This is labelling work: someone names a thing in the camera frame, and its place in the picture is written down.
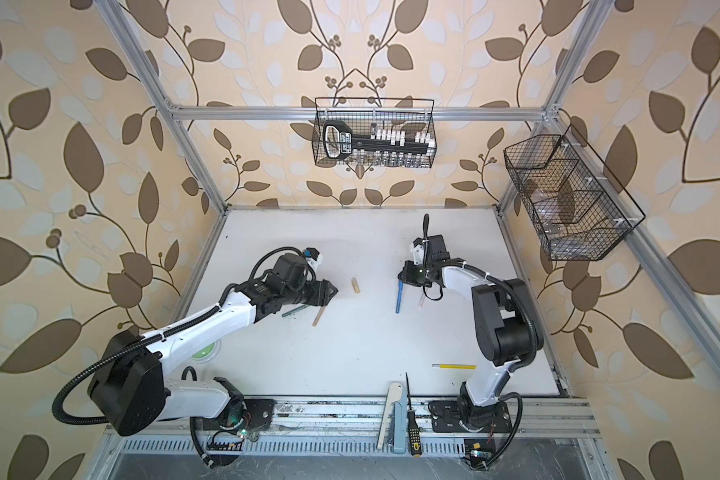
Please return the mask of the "beige pen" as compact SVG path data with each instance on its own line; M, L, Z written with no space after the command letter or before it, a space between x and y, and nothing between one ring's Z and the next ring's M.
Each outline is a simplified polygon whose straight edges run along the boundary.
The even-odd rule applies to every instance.
M323 316L323 314L324 314L324 312L325 312L325 309L326 309L326 306L320 307L320 309L319 309L318 312L317 312L316 317L314 318L314 320L313 320L313 322L312 322L312 326L313 326L313 327L316 327L316 326L318 325L321 317Z

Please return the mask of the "blue pen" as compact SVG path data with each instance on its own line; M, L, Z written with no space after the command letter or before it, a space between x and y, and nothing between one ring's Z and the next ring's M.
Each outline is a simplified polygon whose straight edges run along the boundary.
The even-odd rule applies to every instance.
M402 280L398 279L397 283L397 294L396 294L396 304L395 304L395 314L400 314L401 306L402 306L402 296L404 291L404 283Z

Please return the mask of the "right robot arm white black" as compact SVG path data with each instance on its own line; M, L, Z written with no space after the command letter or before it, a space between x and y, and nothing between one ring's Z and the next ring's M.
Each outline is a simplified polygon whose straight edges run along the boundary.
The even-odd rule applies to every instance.
M447 290L472 305L475 338L483 360L462 383L456 400L459 426L480 432L513 395L503 392L513 373L530 366L543 347L543 334L526 284L496 277L461 258L453 258L441 235L429 233L430 216L422 235L411 244L413 258L404 263L398 280L439 301Z

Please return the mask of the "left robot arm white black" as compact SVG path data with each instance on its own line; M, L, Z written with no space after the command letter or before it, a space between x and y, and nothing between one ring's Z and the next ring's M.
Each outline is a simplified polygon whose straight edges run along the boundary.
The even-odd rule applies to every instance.
M285 246L270 254L276 259L273 267L254 265L246 281L228 284L211 306L143 335L115 335L104 357L55 396L54 418L72 426L109 424L122 437L181 418L224 422L234 415L231 429L243 428L248 418L243 394L224 377L198 380L188 360L286 305L325 307L338 292L316 276L322 261L317 249ZM176 379L171 374L179 366L186 366L186 373Z

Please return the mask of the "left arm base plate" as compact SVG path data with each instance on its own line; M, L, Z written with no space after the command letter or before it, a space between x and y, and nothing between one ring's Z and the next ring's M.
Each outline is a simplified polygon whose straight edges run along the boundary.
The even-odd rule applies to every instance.
M214 418L202 419L203 431L228 431L239 433L243 430L265 430L274 418L276 401L270 398L246 398L233 400Z

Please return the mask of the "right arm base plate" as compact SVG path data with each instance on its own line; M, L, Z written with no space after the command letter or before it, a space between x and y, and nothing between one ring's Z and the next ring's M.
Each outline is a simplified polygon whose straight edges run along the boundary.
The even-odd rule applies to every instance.
M461 405L457 400L434 400L428 404L431 428L436 433L509 433L513 423L507 404L488 407Z

